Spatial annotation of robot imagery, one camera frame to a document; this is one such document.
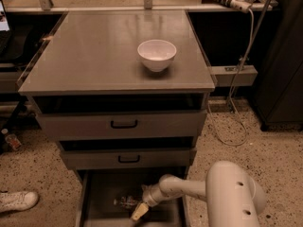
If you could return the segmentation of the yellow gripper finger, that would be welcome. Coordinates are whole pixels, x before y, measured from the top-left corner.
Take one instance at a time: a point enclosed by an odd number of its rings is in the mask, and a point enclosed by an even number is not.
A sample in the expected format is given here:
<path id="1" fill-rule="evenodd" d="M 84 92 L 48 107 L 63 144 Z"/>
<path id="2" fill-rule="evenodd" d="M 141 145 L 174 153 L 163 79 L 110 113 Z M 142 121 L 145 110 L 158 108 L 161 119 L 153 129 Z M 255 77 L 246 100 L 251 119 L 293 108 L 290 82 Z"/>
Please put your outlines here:
<path id="1" fill-rule="evenodd" d="M 149 211 L 149 206 L 145 202 L 140 202 L 134 209 L 131 219 L 134 221 L 139 220 Z"/>

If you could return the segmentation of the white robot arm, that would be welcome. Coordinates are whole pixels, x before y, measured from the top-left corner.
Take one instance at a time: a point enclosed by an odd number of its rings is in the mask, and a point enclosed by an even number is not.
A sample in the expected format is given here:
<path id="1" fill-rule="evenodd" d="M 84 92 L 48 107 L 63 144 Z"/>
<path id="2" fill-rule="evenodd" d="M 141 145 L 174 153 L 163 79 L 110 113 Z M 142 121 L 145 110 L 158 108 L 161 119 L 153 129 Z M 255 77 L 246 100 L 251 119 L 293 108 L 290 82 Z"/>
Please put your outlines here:
<path id="1" fill-rule="evenodd" d="M 139 220 L 162 201 L 184 196 L 206 202 L 209 227 L 260 227 L 258 215 L 266 206 L 265 192 L 252 177 L 232 162 L 219 161 L 202 182 L 166 174 L 145 186 L 131 219 Z"/>

